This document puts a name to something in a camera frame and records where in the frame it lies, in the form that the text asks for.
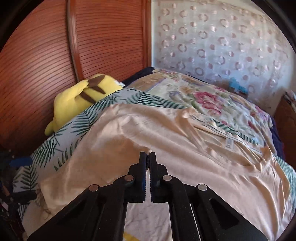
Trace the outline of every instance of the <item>wrinkled fabric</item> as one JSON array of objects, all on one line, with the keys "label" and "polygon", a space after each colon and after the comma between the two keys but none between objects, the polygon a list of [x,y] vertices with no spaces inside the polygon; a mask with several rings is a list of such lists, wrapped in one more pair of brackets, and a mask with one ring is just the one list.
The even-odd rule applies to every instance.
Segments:
[{"label": "wrinkled fabric", "polygon": [[[268,240],[276,240],[293,216],[284,172],[267,146],[250,144],[208,121],[193,108],[110,106],[70,161],[40,183],[48,210],[56,214],[91,184],[111,184],[139,161],[140,151],[154,151],[170,175],[189,185],[207,184]],[[129,204],[125,232],[141,241],[171,240],[166,205]]]},{"label": "wrinkled fabric", "polygon": [[174,71],[156,69],[129,87],[171,100],[211,116],[276,154],[270,115],[243,97]]}]

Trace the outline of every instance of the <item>louvered wooden door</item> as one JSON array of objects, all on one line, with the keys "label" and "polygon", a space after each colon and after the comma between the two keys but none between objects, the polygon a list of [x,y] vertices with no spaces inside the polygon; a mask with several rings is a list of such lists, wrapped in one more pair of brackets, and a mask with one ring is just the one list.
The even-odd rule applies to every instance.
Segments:
[{"label": "louvered wooden door", "polygon": [[0,144],[30,154],[47,138],[53,101],[74,85],[66,0],[45,0],[0,52]]},{"label": "louvered wooden door", "polygon": [[83,76],[122,81],[143,68],[143,1],[77,0],[76,33]]}]

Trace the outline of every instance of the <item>white curtain with circle pattern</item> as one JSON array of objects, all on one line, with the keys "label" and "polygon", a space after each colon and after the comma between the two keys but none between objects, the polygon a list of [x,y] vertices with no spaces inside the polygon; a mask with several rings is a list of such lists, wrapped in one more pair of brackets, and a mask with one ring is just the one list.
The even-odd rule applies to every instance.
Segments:
[{"label": "white curtain with circle pattern", "polygon": [[234,77],[250,101],[274,112],[295,53],[264,12],[251,10],[220,1],[154,1],[153,66],[223,88]]}]

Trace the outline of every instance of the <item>bed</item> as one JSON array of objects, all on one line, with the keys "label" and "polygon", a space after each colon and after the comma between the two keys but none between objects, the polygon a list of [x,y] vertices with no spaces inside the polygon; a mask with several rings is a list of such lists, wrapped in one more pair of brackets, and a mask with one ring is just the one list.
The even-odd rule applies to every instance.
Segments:
[{"label": "bed", "polygon": [[[40,190],[38,183],[55,174],[71,159],[82,138],[97,122],[100,113],[110,105],[141,104],[170,109],[194,108],[210,117],[212,125],[222,128],[225,132],[253,145],[269,147],[289,180],[294,213],[296,174],[285,162],[282,143],[272,116],[241,96],[228,92],[226,87],[223,89],[178,71],[149,67],[151,65],[150,1],[142,1],[141,4],[137,2],[133,8],[124,6],[123,3],[120,9],[115,8],[113,4],[107,5],[104,9],[106,13],[112,13],[116,9],[115,20],[105,28],[96,29],[91,36],[89,32],[92,31],[93,22],[98,21],[97,16],[102,12],[98,10],[99,7],[102,6],[98,6],[95,1],[89,3],[67,1],[67,4],[66,1],[63,3],[54,0],[44,1],[20,24],[1,52],[0,61],[3,66],[1,77],[6,81],[4,85],[6,91],[3,96],[5,105],[1,109],[5,117],[1,122],[4,133],[0,139],[1,145],[16,150],[21,155],[32,153],[33,159],[31,166],[21,168],[15,176],[14,192]],[[124,7],[127,13],[132,13],[134,16],[132,21],[134,25],[126,28],[124,25],[128,22],[127,14],[119,13]],[[52,8],[58,10],[55,11],[57,20],[53,23],[57,25],[56,33],[51,31],[50,25],[45,28],[38,23],[30,26],[39,14],[48,19]],[[123,21],[124,25],[119,26],[120,21]],[[99,24],[108,24],[107,22],[103,18]],[[51,32],[52,35],[48,36],[48,40],[37,37],[31,40],[41,43],[39,49],[38,46],[34,48],[30,45],[32,48],[18,47],[12,52],[13,47],[20,44],[18,35],[25,34],[27,37],[25,40],[29,42],[29,32],[37,33],[41,28],[44,28],[43,34]],[[120,33],[123,39],[112,32],[107,34],[106,38],[98,37],[106,34],[111,28],[114,32],[122,30]],[[113,50],[111,40],[118,43],[117,48]],[[43,47],[53,49],[42,52]],[[39,60],[36,58],[35,62],[27,67],[25,63],[28,60],[23,61],[18,58],[18,55],[34,56],[36,53],[41,58]],[[16,61],[22,66],[18,72],[12,71]],[[126,87],[94,104],[46,139],[42,133],[46,124],[52,119],[52,103],[56,94],[72,86],[76,81],[98,72],[113,76],[122,81]],[[24,99],[23,102],[15,98],[16,94],[12,94],[17,81],[23,81],[16,87],[16,93],[19,94],[19,99]],[[32,124],[34,120],[40,122],[34,125]],[[40,202],[42,200],[33,201],[30,205],[19,208],[20,218],[29,235],[48,218],[41,218],[38,207]],[[125,235],[125,239],[130,240],[128,234]]]},{"label": "bed", "polygon": [[[275,127],[272,126],[272,120],[270,116],[264,111],[260,110],[254,104],[245,101],[238,95],[232,94],[226,90],[209,85],[193,77],[177,72],[146,68],[136,73],[134,76],[126,79],[124,83],[126,83],[127,86],[123,90],[109,95],[108,97],[82,112],[80,115],[62,127],[58,132],[48,138],[37,150],[35,150],[35,152],[32,154],[33,165],[21,168],[16,175],[14,179],[14,191],[18,192],[30,189],[39,189],[38,182],[45,180],[56,173],[65,163],[67,163],[69,159],[71,159],[71,156],[75,152],[75,149],[79,145],[82,138],[87,134],[91,126],[94,125],[98,120],[100,113],[107,109],[110,105],[128,103],[173,109],[194,107],[198,112],[211,117],[213,120],[212,125],[218,126],[233,135],[237,135],[239,138],[252,144],[268,145],[270,149],[273,149],[272,152],[276,156],[278,164],[284,170],[286,176],[289,179],[291,194],[293,197],[293,210],[295,209],[296,173],[289,164],[276,155],[276,153],[281,152],[281,150],[277,151],[272,142],[272,133],[270,128]],[[174,86],[174,83],[181,84],[181,86]],[[201,102],[200,99],[197,98],[199,97],[197,94],[195,94],[197,97],[195,103],[193,104],[192,100],[189,102],[184,101],[186,100],[185,96],[182,96],[182,98],[179,99],[175,98],[176,91],[181,92],[185,90],[185,92],[183,92],[185,94],[186,91],[190,91],[191,86],[194,86],[194,91],[202,96],[205,94],[204,90],[208,90],[208,92],[206,92],[207,99],[203,99],[204,101],[206,100],[206,102]],[[249,122],[247,125],[243,124],[242,120],[240,122],[237,121],[239,124],[236,125],[229,124],[226,121],[228,121],[230,118],[228,117],[228,119],[224,119],[227,118],[227,115],[222,113],[221,115],[216,114],[217,111],[222,109],[218,105],[219,103],[220,105],[226,106],[225,102],[222,103],[221,99],[217,99],[218,97],[215,97],[219,96],[219,94],[222,95],[221,98],[224,98],[224,100],[227,98],[234,100],[232,108],[236,110],[235,113],[241,112],[240,108],[242,105],[247,105],[247,107],[244,107],[249,111],[248,116],[250,120],[246,121],[247,123]],[[215,101],[216,105],[210,105],[211,109],[205,109],[215,110],[213,113],[205,113],[202,109],[204,103],[209,105],[209,101]],[[246,110],[244,111],[243,116],[247,116]],[[262,125],[261,128],[258,128],[261,130],[261,133],[255,131],[255,125]],[[32,202],[29,206],[21,206],[19,209],[20,217],[23,219],[23,225],[28,235],[35,231],[48,218],[44,217],[44,214],[41,214],[42,209],[40,210],[39,205],[40,200]]]}]

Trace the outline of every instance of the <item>green palm leaf pattern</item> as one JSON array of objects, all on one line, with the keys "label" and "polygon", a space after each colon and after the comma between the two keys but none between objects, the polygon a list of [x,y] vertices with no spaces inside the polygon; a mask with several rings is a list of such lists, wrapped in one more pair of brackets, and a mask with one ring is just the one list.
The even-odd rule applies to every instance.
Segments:
[{"label": "green palm leaf pattern", "polygon": [[13,181],[12,181],[12,186],[13,187],[17,187],[16,183],[19,182],[19,177],[22,175],[22,172],[19,172],[14,178],[13,178]]},{"label": "green palm leaf pattern", "polygon": [[32,190],[36,187],[38,184],[37,182],[37,171],[36,171],[36,165],[33,163],[30,166],[24,166],[24,170],[21,175],[20,182],[24,184],[24,186],[21,186],[21,188],[25,190]]},{"label": "green palm leaf pattern", "polygon": [[61,150],[56,147],[56,139],[49,138],[33,153],[32,159],[37,160],[37,165],[40,167],[42,167],[42,164],[44,164],[45,167],[50,158],[55,155],[55,151],[61,152]]},{"label": "green palm leaf pattern", "polygon": [[59,129],[57,132],[53,133],[53,135],[50,137],[50,139],[55,139],[57,144],[60,146],[59,141],[58,141],[58,137],[61,136],[65,130],[67,130],[68,125],[70,125],[71,123],[72,123],[71,121],[68,122],[61,129]]},{"label": "green palm leaf pattern", "polygon": [[225,124],[223,124],[223,123],[221,123],[221,122],[219,122],[219,121],[217,121],[217,120],[215,120],[213,118],[212,118],[212,120],[214,122],[216,122],[218,127],[222,128],[226,132],[229,132],[231,134],[235,134],[235,135],[239,136],[240,138],[242,138],[243,140],[245,140],[247,142],[250,142],[252,144],[258,144],[258,141],[255,138],[248,137],[248,136],[244,135],[243,133],[241,133],[239,131],[236,131],[233,128],[231,128],[231,127],[229,127],[229,126],[227,126],[227,125],[225,125]]},{"label": "green palm leaf pattern", "polygon": [[274,156],[290,183],[290,192],[291,192],[293,212],[294,212],[296,209],[296,172],[293,169],[293,167],[291,167],[288,163],[286,163],[282,158],[276,155]]},{"label": "green palm leaf pattern", "polygon": [[[79,143],[79,140],[76,141],[76,143],[74,144],[74,150],[76,149],[77,145]],[[70,157],[73,154],[73,143],[71,143],[70,145]],[[60,169],[60,167],[65,164],[65,162],[69,159],[69,155],[68,155],[68,151],[67,148],[66,150],[62,153],[62,159],[60,160],[59,157],[57,157],[57,165],[54,165],[54,168],[56,171],[58,171]]]},{"label": "green palm leaf pattern", "polygon": [[98,112],[112,104],[116,104],[118,100],[118,95],[115,92],[81,112],[76,116],[73,126],[71,126],[71,128],[75,129],[72,133],[77,133],[77,136],[82,135],[83,137],[98,119]]},{"label": "green palm leaf pattern", "polygon": [[164,98],[151,95],[149,93],[139,91],[138,93],[127,98],[127,104],[143,104],[156,107],[172,108],[172,109],[184,109],[183,105],[177,104],[175,102],[166,100]]},{"label": "green palm leaf pattern", "polygon": [[25,211],[26,211],[26,209],[27,209],[28,206],[29,206],[28,204],[25,204],[25,205],[21,205],[21,206],[19,207],[19,209],[18,209],[18,213],[19,213],[19,215],[20,215],[20,219],[21,219],[21,220],[22,220],[22,218],[23,218],[23,216],[24,216],[24,213],[25,213]]},{"label": "green palm leaf pattern", "polygon": [[139,91],[139,90],[137,90],[137,89],[135,89],[135,88],[126,88],[125,89],[126,91],[133,91],[133,92],[135,92],[135,91]]}]

